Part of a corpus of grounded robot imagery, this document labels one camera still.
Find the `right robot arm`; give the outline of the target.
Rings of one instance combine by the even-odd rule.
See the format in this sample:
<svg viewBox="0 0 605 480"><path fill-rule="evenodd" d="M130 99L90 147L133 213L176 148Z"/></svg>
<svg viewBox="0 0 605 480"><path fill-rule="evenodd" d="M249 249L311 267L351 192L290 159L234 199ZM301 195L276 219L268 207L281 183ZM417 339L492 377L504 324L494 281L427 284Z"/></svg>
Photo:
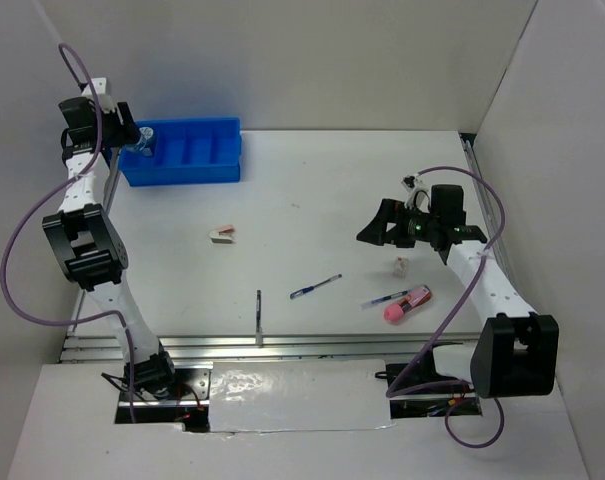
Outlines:
<svg viewBox="0 0 605 480"><path fill-rule="evenodd" d="M424 347L433 358L418 369L422 387L439 392L454 378L471 384L482 398L550 394L559 341L554 317L537 313L522 299L483 231L467 224L462 187L426 189L413 177L404 183L408 201L382 200L357 240L398 248L429 244L464 286L462 299L473 304L482 325L473 346L432 342Z"/></svg>

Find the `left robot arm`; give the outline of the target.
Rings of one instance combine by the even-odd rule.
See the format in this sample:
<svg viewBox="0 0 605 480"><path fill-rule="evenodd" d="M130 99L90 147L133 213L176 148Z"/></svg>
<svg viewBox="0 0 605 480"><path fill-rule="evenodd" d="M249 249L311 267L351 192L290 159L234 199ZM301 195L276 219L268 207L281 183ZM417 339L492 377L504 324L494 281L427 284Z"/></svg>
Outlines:
<svg viewBox="0 0 605 480"><path fill-rule="evenodd" d="M81 96L62 101L59 108L67 122L62 159L72 184L58 212L43 219L44 233L65 277L106 315L125 363L123 387L136 396L167 399L178 390L180 376L133 299L126 247L95 193L96 168L109 151L145 146L150 130L136 125L125 102L100 110Z"/></svg>

